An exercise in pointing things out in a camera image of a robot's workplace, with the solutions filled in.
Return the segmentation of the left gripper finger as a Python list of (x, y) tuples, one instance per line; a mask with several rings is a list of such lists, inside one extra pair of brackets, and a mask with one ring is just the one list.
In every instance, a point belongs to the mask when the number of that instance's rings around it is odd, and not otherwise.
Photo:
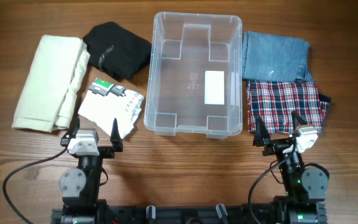
[(80, 119), (76, 117), (68, 129), (68, 138), (74, 138), (80, 128)]
[(122, 139), (119, 134), (119, 128), (117, 119), (115, 118), (112, 124), (112, 130), (110, 135), (110, 142), (112, 143), (112, 146), (122, 146)]

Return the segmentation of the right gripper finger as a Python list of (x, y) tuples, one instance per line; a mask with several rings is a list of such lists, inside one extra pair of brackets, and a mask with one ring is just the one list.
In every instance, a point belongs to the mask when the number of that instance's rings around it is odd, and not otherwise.
[(301, 116), (296, 112), (291, 112), (292, 124), (293, 124), (293, 134), (303, 131), (307, 128), (307, 123), (301, 118)]
[(255, 119), (255, 132), (253, 146), (268, 146), (271, 145), (272, 140), (270, 134), (265, 127), (265, 123), (260, 115), (257, 115)]

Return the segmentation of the red navy plaid shirt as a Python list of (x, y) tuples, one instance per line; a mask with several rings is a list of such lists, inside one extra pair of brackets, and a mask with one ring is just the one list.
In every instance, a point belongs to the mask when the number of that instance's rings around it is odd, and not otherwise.
[(248, 80), (247, 124), (254, 133), (260, 116), (270, 134), (293, 132), (291, 113), (297, 112), (317, 132), (323, 132), (324, 119), (331, 98), (321, 94), (313, 82), (273, 82)]

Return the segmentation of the blue denim jeans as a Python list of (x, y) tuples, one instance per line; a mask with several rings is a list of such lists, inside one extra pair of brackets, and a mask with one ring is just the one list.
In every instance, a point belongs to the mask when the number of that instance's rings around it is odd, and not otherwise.
[(310, 43), (297, 37), (245, 31), (242, 77), (273, 82), (313, 82), (308, 67)]

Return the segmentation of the black garment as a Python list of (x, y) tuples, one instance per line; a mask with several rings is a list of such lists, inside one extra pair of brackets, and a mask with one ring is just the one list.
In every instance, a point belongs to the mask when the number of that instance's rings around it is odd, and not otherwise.
[(152, 44), (115, 22), (94, 26), (83, 41), (89, 64), (117, 81), (133, 79), (150, 63)]

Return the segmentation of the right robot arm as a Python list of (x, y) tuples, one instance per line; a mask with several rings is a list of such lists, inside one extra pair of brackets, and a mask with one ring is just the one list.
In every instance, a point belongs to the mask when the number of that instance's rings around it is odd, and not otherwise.
[[(252, 184), (248, 194), (248, 211), (255, 223), (327, 223), (323, 202), (326, 199), (330, 174), (316, 163), (306, 164), (301, 154), (312, 148), (318, 138), (318, 131), (307, 124), (300, 115), (291, 113), (293, 132), (287, 138), (272, 139), (261, 116), (257, 116), (254, 142), (263, 147), (264, 156), (276, 157), (270, 168)], [(268, 218), (260, 219), (263, 211), (252, 205), (252, 194), (257, 184), (278, 168), (285, 188), (285, 196), (276, 196), (269, 204)]]

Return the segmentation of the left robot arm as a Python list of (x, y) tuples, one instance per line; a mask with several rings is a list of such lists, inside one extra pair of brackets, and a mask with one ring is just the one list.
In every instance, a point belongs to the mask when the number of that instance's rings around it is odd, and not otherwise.
[(66, 170), (59, 180), (62, 191), (62, 214), (51, 217), (52, 223), (99, 224), (119, 223), (105, 199), (99, 199), (99, 188), (103, 185), (101, 174), (104, 159), (113, 159), (116, 152), (123, 151), (117, 120), (112, 124), (111, 146), (98, 146), (97, 130), (80, 129), (80, 120), (61, 138), (60, 145), (67, 153), (78, 159), (76, 168)]

